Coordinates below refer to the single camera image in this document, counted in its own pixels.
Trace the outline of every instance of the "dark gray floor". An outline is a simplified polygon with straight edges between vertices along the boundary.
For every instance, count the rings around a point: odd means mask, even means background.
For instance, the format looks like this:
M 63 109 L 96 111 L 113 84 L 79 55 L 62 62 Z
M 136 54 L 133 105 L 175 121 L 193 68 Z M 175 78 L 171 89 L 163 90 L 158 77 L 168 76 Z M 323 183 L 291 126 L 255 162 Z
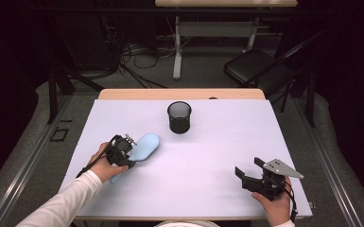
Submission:
M 135 67 L 132 59 L 127 65 L 140 75 L 167 87 L 235 87 L 235 83 L 223 74 L 223 64 L 237 56 L 246 44 L 241 40 L 231 39 L 211 39 L 210 41 L 192 40 L 183 48 L 181 80 L 172 78 L 173 57 L 160 58 L 157 64 L 149 69 Z M 271 54 L 278 41 L 279 39 L 275 37 L 259 37 L 255 41 L 255 46 L 266 49 Z M 150 56 L 139 56 L 136 62 L 147 66 L 152 64 L 154 59 Z M 127 73 L 122 75 L 121 71 L 107 78 L 98 79 L 96 82 L 109 88 L 141 88 L 135 79 Z M 6 216 L 1 217 L 1 226 L 14 226 L 58 192 L 93 101 L 97 97 L 97 93 L 80 82 L 75 82 L 75 86 L 77 92 L 74 96 L 60 96 L 62 103 L 66 105 L 58 120 L 51 126 L 53 129 L 68 130 L 66 139 L 59 142 L 49 141 L 53 136 L 53 131 L 49 131 L 47 140 L 41 143 L 40 138 L 46 132 L 45 122 L 48 119 L 46 84 L 38 89 L 40 102 L 37 111 L 0 173 L 0 202 L 5 198 L 5 193 L 18 176 L 19 170 L 22 170 L 22 164 L 30 153 L 38 149 L 41 151 L 41 156 L 34 161 L 35 168 L 31 169 L 22 193 L 15 198 L 15 202 L 11 203 L 11 207 L 4 207 L 8 208 L 8 211 L 5 213 Z M 364 226 L 364 189 L 339 153 L 327 111 L 327 102 L 317 96 L 315 112 L 317 127 L 310 131 L 307 122 L 303 120 L 303 103 L 300 99 L 289 99 L 284 113 L 279 112 L 279 105 L 280 103 L 276 103 L 274 109 L 287 147 L 296 168 L 305 175 L 302 183 L 308 200 L 314 202 L 316 206 L 313 209 L 314 216 L 297 220 L 298 226 L 361 226 L 353 225 L 345 215 L 338 193 L 325 174 L 326 170 L 319 156 L 319 146 L 314 142 L 311 131 L 322 141 L 322 147 L 330 157 L 345 192 Z M 91 222 L 90 226 L 100 226 L 100 224 L 101 222 Z M 104 226 L 116 225 L 114 222 L 107 222 Z M 268 224 L 265 221 L 254 221 L 252 226 L 260 227 L 268 226 Z

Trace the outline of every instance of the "metal track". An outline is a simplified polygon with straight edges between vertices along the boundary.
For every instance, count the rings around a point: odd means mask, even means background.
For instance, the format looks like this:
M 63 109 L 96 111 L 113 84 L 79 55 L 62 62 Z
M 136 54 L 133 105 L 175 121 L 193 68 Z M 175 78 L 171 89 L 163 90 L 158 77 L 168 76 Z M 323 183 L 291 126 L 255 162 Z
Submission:
M 338 177 L 338 173 L 335 171 L 335 168 L 331 160 L 329 159 L 329 155 L 326 152 L 326 149 L 323 146 L 323 143 L 317 131 L 310 126 L 305 117 L 305 106 L 303 104 L 303 101 L 299 100 L 298 98 L 293 98 L 293 102 L 297 110 L 299 110 L 300 118 L 303 121 L 303 124 L 308 132 L 308 135 L 310 136 L 311 141 L 313 142 L 316 148 L 317 156 L 320 159 L 323 171 L 326 175 L 329 184 L 331 185 L 331 188 L 338 201 L 338 205 L 340 206 L 341 212 L 346 218 L 348 225 L 350 227 L 363 226 L 361 220 L 359 219 L 355 211 L 355 208 L 352 205 L 352 202 L 350 201 L 346 189 L 344 188 L 343 184 L 341 183 Z
M 31 152 L 31 154 L 27 157 L 16 177 L 14 178 L 13 182 L 10 184 L 8 191 L 0 202 L 0 226 L 4 226 L 11 209 L 19 199 L 29 177 L 31 176 L 35 166 L 38 164 L 38 161 L 43 154 L 43 147 L 49 139 L 49 135 L 55 130 L 59 119 L 61 118 L 64 110 L 66 110 L 71 100 L 72 96 L 63 97 L 63 100 L 61 101 L 61 104 L 58 108 L 59 110 L 57 117 L 50 125 L 46 125 L 45 129 L 43 130 L 43 134 L 37 142 L 37 145 Z

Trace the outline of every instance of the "background desk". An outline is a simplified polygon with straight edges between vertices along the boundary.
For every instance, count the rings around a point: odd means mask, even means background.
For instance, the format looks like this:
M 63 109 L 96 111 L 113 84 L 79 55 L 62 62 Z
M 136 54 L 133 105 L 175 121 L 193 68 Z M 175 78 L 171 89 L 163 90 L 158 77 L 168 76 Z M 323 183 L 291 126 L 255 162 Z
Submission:
M 161 100 L 152 100 L 152 91 Z M 294 165 L 269 102 L 258 96 L 261 91 L 225 89 L 228 95 L 223 95 L 222 89 L 177 89 L 174 94 L 178 96 L 164 100 L 164 93 L 171 92 L 173 89 L 107 90 L 100 98 L 123 95 L 117 96 L 118 100 L 95 101 L 62 187 L 74 179 L 97 146 L 115 134 L 129 133 L 138 140 L 155 132 L 161 142 L 148 160 L 136 164 L 114 184 L 104 183 L 77 218 L 265 218 L 262 207 L 241 188 L 234 167 L 260 178 L 262 169 L 253 163 L 254 157 L 264 161 L 277 157 Z M 233 92 L 240 99 L 208 100 L 211 96 L 232 97 Z M 198 99 L 189 100 L 188 96 Z M 191 129 L 185 134 L 175 134 L 168 127 L 166 109 L 172 98 L 192 106 Z M 311 216 L 300 181 L 292 179 L 292 183 L 299 217 Z
M 286 8 L 296 7 L 296 0 L 156 0 L 157 7 L 168 8 Z M 204 36 L 204 37 L 248 37 L 249 43 L 246 50 L 252 49 L 256 24 L 253 22 L 181 22 L 176 16 L 175 23 L 175 67 L 173 79 L 180 79 L 182 70 L 181 36 Z

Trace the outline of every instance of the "long sleeve shirt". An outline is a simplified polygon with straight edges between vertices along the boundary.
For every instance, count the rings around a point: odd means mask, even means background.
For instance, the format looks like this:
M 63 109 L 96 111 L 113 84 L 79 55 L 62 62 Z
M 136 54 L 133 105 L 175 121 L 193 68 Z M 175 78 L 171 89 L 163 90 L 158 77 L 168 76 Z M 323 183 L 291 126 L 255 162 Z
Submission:
M 88 170 L 72 180 L 60 193 L 22 220 L 18 227 L 63 226 L 67 227 L 78 211 L 87 204 L 102 187 L 101 180 Z M 274 227 L 294 227 L 290 221 Z

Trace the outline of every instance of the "black chair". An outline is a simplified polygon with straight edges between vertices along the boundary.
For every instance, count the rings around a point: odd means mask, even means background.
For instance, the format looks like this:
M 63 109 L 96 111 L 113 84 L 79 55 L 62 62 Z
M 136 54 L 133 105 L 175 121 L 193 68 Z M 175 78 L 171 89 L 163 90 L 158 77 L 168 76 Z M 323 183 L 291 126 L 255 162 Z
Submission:
M 285 54 L 274 59 L 262 50 L 251 49 L 237 58 L 228 61 L 224 65 L 224 73 L 236 81 L 240 87 L 260 88 L 266 98 L 286 86 L 285 92 L 272 101 L 275 103 L 280 98 L 284 98 L 281 112 L 284 111 L 286 98 L 292 81 L 302 75 L 305 70 L 309 70 L 309 64 L 306 67 L 291 69 L 286 66 L 287 61 L 293 60 L 300 51 L 309 44 L 316 41 L 323 32 L 310 37 L 304 42 L 297 44 Z

